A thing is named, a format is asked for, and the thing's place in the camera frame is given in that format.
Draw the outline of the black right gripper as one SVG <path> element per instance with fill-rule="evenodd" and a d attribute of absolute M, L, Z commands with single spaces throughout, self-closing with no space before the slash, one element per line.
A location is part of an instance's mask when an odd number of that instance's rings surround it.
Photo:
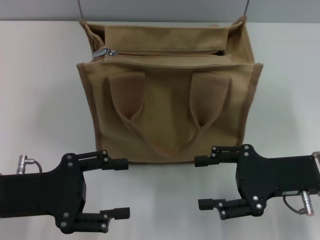
<path fill-rule="evenodd" d="M 201 211 L 217 209 L 221 220 L 245 216 L 259 217 L 267 200 L 301 196 L 302 214 L 313 216 L 311 195 L 320 191 L 320 159 L 316 153 L 302 156 L 266 158 L 252 145 L 213 146 L 211 155 L 194 157 L 195 167 L 235 163 L 238 191 L 243 199 L 199 199 Z"/>

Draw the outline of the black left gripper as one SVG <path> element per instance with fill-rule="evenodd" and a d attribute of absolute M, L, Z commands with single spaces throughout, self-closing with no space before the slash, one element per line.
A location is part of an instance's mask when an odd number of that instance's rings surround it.
<path fill-rule="evenodd" d="M 49 215 L 64 234 L 107 233 L 111 219 L 130 218 L 130 208 L 81 213 L 86 185 L 78 156 L 65 154 L 59 165 L 48 172 L 2 175 L 0 216 L 17 218 Z"/>

